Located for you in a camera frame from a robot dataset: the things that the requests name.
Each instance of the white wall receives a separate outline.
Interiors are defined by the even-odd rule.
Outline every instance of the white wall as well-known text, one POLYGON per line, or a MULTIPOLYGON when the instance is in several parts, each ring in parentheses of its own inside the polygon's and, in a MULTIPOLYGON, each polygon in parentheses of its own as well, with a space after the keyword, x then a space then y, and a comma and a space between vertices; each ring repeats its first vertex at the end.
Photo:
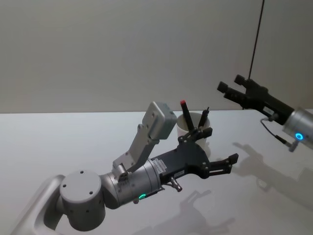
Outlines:
POLYGON ((261 0, 1 0, 0 113, 237 109, 261 0))
POLYGON ((313 1, 266 0, 251 79, 292 107, 313 107, 313 1))

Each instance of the black cable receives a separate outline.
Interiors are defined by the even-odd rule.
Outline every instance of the black cable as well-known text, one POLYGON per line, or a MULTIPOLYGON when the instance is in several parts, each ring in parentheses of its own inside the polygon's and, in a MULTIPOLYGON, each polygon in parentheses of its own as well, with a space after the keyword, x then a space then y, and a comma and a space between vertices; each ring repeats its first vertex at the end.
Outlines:
POLYGON ((251 60, 251 65, 250 65, 250 70, 249 70, 248 79, 250 79, 250 76, 251 76, 252 65, 253 65, 253 60, 254 60, 254 54, 255 54, 255 50, 256 50, 256 44, 257 44, 257 42, 258 42, 259 31, 260 31, 260 25, 261 25, 261 19, 262 19, 262 15, 263 15, 264 2, 265 2, 265 0, 262 1, 261 13, 260 13, 260 18, 259 18, 258 29, 257 29, 257 31, 256 31, 256 37, 255 37, 255 42, 254 42, 254 49, 253 49, 253 54, 252 54, 252 60, 251 60))
POLYGON ((278 139, 281 143, 283 143, 283 144, 287 145, 288 147, 290 147, 291 144, 290 144, 287 140, 285 140, 284 138, 281 138, 279 135, 275 135, 274 133, 272 133, 272 132, 269 130, 269 128, 263 123, 263 121, 266 121, 266 120, 269 120, 269 121, 275 120, 275 118, 272 118, 272 117, 273 117, 273 116, 271 116, 270 119, 268 119, 268 118, 263 118, 263 119, 261 119, 261 120, 260 120, 261 124, 264 126, 264 128, 265 128, 272 136, 274 136, 276 139, 278 139))
POLYGON ((266 119, 261 119, 260 120, 260 122, 261 122, 261 124, 264 126, 264 128, 272 135, 272 136, 276 136, 274 133, 272 133, 270 130, 269 130, 269 128, 264 124, 264 122, 263 121, 265 121, 266 119))

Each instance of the pen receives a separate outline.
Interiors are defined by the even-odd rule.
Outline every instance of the pen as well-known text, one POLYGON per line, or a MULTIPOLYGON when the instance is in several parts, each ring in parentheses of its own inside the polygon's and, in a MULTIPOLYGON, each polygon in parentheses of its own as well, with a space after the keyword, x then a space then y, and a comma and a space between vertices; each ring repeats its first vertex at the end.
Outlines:
POLYGON ((204 126, 208 114, 209 114, 209 107, 207 107, 207 109, 203 110, 200 121, 199 121, 198 128, 201 126, 204 126))
POLYGON ((187 127, 188 127, 188 130, 191 131, 194 129, 194 125, 192 123, 192 120, 191 120, 191 117, 190 117, 190 113, 189 113, 189 110, 187 108, 187 104, 186 104, 186 101, 185 100, 181 100, 180 101, 180 105, 181 105, 181 109, 182 109, 182 114, 185 118, 185 121, 187 123, 187 127))

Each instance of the table surface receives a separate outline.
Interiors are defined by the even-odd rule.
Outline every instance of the table surface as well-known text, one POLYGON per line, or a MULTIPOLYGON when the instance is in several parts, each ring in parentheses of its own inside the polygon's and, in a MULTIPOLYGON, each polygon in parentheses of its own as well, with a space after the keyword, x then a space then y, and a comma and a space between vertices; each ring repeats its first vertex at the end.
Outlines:
MULTIPOLYGON (((144 112, 0 115, 0 234, 9 231, 39 185, 49 176, 78 169, 107 173, 128 150, 144 112)), ((311 235, 313 151, 294 153, 274 139, 253 110, 211 111, 211 161, 233 153, 239 161, 229 175, 206 180, 187 175, 183 190, 167 188, 153 197, 106 209, 93 231, 64 235, 311 235)), ((276 123, 273 132, 291 141, 276 123)), ((177 131, 155 146, 151 157, 177 146, 177 131)))

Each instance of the pen holder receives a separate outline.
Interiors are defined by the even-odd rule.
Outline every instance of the pen holder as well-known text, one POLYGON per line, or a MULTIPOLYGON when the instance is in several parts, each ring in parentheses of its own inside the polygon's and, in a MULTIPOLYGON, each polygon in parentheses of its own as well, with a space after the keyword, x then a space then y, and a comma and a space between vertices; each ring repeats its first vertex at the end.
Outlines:
MULTIPOLYGON (((191 117, 191 120, 192 120, 192 123, 194 124, 194 126, 198 127, 198 123, 200 121, 201 114, 190 112, 190 117, 191 117)), ((186 123, 183 115, 180 115, 177 118, 176 124, 177 124, 177 135, 178 135, 178 137, 184 136, 189 132, 188 127, 187 127, 187 123, 186 123)), ((209 118, 207 118, 205 123, 204 123, 204 126, 202 128, 205 129, 205 128, 208 128, 210 126, 211 126, 210 120, 209 120, 209 118)), ((196 141, 196 144, 199 145, 205 151, 205 153, 208 157, 210 156, 210 149, 208 147, 208 143, 206 142, 206 138, 196 141)))

